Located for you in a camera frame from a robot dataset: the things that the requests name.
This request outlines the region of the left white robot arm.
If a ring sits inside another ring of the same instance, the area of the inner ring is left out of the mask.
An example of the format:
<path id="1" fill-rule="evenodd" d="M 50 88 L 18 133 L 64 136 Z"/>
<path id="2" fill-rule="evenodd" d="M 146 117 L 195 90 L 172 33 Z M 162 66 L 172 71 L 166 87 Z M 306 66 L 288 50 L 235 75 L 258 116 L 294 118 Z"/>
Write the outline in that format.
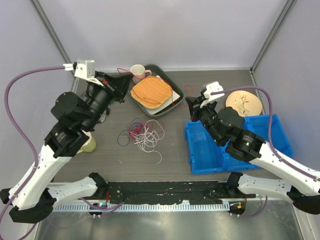
<path id="1" fill-rule="evenodd" d="M 9 215 L 13 222 L 36 224 L 64 203 L 86 197 L 100 200 L 106 195 L 108 184 L 96 172 L 61 187 L 48 186 L 90 139 L 88 134 L 94 131 L 110 102 L 125 101 L 128 74 L 110 76 L 97 71 L 95 76 L 98 82 L 88 83 L 86 99 L 72 91 L 57 98 L 51 109 L 57 123 L 45 137 L 35 162 L 14 187 L 0 191 L 2 202 L 12 206 Z"/>

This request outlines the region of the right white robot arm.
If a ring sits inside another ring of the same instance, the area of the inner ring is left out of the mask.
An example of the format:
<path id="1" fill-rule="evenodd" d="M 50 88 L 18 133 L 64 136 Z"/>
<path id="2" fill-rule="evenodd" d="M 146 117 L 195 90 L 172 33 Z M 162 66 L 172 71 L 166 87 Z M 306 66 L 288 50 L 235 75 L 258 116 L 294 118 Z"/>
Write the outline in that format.
<path id="1" fill-rule="evenodd" d="M 193 122 L 201 122 L 217 146 L 234 159 L 259 166 L 279 179 L 253 177 L 233 172 L 226 193 L 233 198 L 240 194 L 257 194 L 292 203 L 297 209 L 312 215 L 320 213 L 320 172 L 293 160 L 273 148 L 270 141 L 244 129 L 245 119 L 232 107 L 219 112 L 204 97 L 186 97 Z"/>

